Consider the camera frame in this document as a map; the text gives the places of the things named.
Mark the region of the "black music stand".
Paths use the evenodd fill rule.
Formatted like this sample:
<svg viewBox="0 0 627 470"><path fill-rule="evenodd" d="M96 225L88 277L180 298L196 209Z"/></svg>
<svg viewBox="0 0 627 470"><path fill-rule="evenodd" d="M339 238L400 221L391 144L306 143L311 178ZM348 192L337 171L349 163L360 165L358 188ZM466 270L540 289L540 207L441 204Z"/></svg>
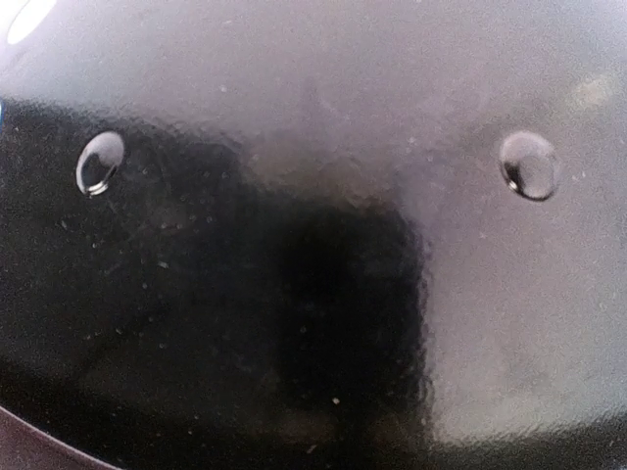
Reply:
<svg viewBox="0 0 627 470"><path fill-rule="evenodd" d="M622 469L622 1L5 1L5 469Z"/></svg>

